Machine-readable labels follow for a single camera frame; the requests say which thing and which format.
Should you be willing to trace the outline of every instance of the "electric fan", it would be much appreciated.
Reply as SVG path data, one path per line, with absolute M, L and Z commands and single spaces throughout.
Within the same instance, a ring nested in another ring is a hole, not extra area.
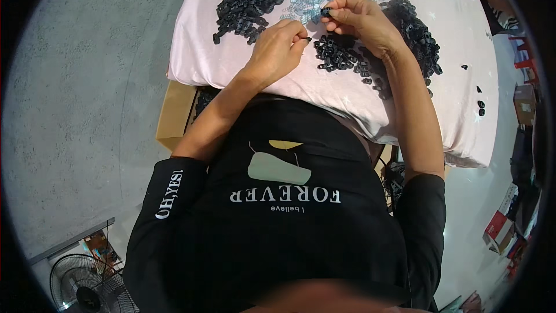
M 110 265 L 89 255 L 69 254 L 56 261 L 50 272 L 50 293 L 59 310 L 84 313 L 139 311 L 122 276 Z

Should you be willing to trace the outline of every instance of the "pink bedsheet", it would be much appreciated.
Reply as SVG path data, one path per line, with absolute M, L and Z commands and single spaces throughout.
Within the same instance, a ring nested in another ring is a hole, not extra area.
M 188 85 L 223 88 L 242 68 L 253 50 L 246 39 L 228 33 L 219 45 L 212 43 L 217 31 L 216 6 L 221 0 L 184 0 L 172 38 L 168 78 Z M 313 3 L 318 9 L 322 3 Z M 433 75 L 429 87 L 440 122 L 445 161 L 458 167 L 486 167 L 494 146 L 498 118 L 498 74 L 490 29 L 479 0 L 410 0 L 417 16 L 429 27 L 441 46 L 439 64 L 444 73 Z M 295 17 L 306 24 L 309 36 L 320 38 L 322 24 L 310 15 L 292 11 L 290 0 L 276 6 L 264 18 L 274 24 L 281 17 Z M 371 85 L 351 70 L 328 73 L 310 44 L 301 63 L 265 92 L 308 101 L 350 119 L 360 133 L 382 144 L 397 145 L 395 108 L 382 101 Z M 478 115 L 477 101 L 486 104 Z

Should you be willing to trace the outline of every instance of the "red chair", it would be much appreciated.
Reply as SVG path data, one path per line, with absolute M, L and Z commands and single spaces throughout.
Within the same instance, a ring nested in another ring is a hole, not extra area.
M 508 40 L 523 40 L 523 45 L 518 46 L 518 51 L 527 51 L 527 55 L 529 56 L 529 59 L 526 59 L 526 60 L 521 61 L 521 62 L 514 63 L 514 66 L 515 66 L 516 69 L 531 68 L 533 73 L 535 74 L 535 78 L 533 78 L 531 80 L 527 80 L 527 81 L 525 81 L 525 83 L 526 84 L 537 84 L 539 82 L 538 74 L 537 74 L 537 63 L 535 62 L 535 59 L 533 58 L 533 51 L 531 50 L 531 46 L 529 46 L 529 43 L 527 42 L 527 38 L 526 37 L 508 37 Z

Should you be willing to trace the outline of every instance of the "box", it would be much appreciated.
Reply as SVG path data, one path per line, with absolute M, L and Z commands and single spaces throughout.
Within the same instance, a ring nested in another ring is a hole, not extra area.
M 173 151 L 184 136 L 187 127 L 193 122 L 193 109 L 197 96 L 197 87 L 184 85 L 175 80 L 170 80 L 168 83 L 155 137 L 164 148 Z
M 515 87 L 514 106 L 520 124 L 525 126 L 533 125 L 536 105 L 537 100 L 533 85 L 527 84 Z
M 483 241 L 490 250 L 501 254 L 514 236 L 514 222 L 496 211 L 483 234 Z

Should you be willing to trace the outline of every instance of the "black t-shirt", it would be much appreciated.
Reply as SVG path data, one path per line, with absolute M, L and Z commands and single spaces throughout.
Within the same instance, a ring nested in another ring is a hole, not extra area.
M 242 112 L 210 167 L 155 165 L 123 277 L 142 312 L 233 312 L 296 279 L 410 293 L 436 311 L 444 181 L 423 174 L 394 216 L 358 138 L 323 109 L 268 101 Z

